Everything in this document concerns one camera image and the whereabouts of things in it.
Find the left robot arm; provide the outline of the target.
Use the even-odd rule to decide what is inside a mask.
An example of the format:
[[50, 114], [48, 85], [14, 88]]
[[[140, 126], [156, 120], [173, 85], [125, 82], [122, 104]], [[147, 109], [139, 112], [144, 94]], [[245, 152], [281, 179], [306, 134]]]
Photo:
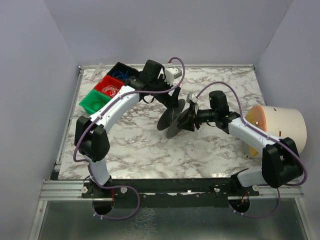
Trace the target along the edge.
[[185, 74], [186, 68], [173, 66], [171, 60], [164, 66], [149, 59], [142, 71], [129, 76], [118, 93], [100, 110], [90, 117], [77, 119], [73, 160], [87, 163], [91, 179], [98, 186], [103, 187], [111, 179], [106, 156], [110, 150], [108, 133], [113, 125], [145, 96], [154, 97], [168, 109], [177, 108]]

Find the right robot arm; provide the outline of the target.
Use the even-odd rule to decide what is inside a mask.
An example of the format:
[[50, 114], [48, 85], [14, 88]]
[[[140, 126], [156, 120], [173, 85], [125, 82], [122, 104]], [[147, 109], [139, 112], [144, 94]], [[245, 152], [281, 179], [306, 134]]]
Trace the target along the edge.
[[195, 94], [189, 93], [186, 101], [189, 108], [178, 117], [179, 130], [193, 132], [202, 124], [215, 123], [218, 129], [239, 138], [261, 154], [261, 167], [235, 174], [242, 187], [267, 185], [276, 189], [304, 174], [294, 140], [269, 135], [245, 121], [239, 113], [230, 111], [223, 91], [209, 93], [210, 109], [199, 109]]

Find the black cable spool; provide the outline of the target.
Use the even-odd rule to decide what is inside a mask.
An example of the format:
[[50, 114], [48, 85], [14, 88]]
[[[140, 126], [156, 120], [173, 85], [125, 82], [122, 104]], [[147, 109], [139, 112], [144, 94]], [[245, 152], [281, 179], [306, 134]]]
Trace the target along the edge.
[[178, 135], [182, 130], [178, 128], [179, 116], [183, 112], [186, 101], [184, 99], [178, 100], [177, 108], [167, 108], [161, 115], [157, 122], [157, 130], [167, 130], [166, 138], [171, 139]]

